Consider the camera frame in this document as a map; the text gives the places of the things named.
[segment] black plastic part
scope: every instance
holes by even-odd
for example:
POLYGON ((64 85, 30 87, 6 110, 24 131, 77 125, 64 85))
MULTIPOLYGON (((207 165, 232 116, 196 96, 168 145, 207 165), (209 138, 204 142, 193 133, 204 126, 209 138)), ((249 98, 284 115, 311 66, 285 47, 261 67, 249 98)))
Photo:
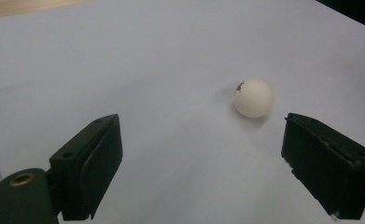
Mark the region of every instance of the black plastic part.
POLYGON ((360 219, 365 147, 316 119, 288 114, 282 157, 329 215, 360 219))
POLYGON ((365 25, 365 0, 317 0, 317 1, 365 25))
POLYGON ((118 115, 93 121, 49 159, 64 220, 93 218, 121 159, 118 115))
POLYGON ((28 169, 0 183, 0 224, 55 224, 46 174, 28 169))
POLYGON ((49 169, 46 172, 46 177, 48 179, 49 192, 53 206, 54 216, 58 216, 58 214, 61 212, 61 207, 63 204, 63 195, 61 192, 61 188, 56 184, 51 169, 49 169))

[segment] screw hole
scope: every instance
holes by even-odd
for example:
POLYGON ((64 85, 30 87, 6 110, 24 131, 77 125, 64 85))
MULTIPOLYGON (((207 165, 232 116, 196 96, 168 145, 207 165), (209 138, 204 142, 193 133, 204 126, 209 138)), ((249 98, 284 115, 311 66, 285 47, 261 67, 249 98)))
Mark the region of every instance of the screw hole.
POLYGON ((18 187, 25 185, 29 182, 31 182, 35 178, 35 175, 33 173, 26 173, 22 175, 17 175, 13 177, 13 179, 10 180, 9 185, 12 187, 18 187))
POLYGON ((67 152, 67 153, 64 153, 63 154, 63 158, 64 159, 68 159, 68 158, 71 158, 73 156, 74 156, 74 153, 72 153, 72 152, 67 152))

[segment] white table surface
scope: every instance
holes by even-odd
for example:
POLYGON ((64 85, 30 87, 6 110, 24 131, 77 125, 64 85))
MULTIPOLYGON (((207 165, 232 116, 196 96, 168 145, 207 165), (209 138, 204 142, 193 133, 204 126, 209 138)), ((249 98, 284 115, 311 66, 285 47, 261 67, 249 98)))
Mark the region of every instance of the white table surface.
POLYGON ((3 176, 48 169, 89 122, 120 115, 123 162, 83 223, 334 223, 281 158, 288 112, 365 146, 364 25, 314 0, 102 0, 0 19, 3 176), (232 107, 250 77, 274 87, 264 119, 232 107))

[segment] ping pong ball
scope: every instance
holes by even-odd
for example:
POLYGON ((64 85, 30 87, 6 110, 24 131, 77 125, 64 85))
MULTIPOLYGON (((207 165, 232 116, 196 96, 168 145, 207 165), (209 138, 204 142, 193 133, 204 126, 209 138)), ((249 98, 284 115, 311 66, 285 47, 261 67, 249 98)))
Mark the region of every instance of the ping pong ball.
POLYGON ((258 78, 242 82, 234 93, 234 107, 240 114, 252 119, 269 113, 273 102, 272 87, 258 78))

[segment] wooden surface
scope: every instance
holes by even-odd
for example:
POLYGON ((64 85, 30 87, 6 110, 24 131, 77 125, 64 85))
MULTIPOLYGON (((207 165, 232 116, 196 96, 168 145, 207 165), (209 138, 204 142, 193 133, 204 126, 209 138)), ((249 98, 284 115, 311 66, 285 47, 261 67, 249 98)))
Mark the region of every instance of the wooden surface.
POLYGON ((0 17, 53 7, 63 7, 87 1, 88 0, 0 0, 0 17))

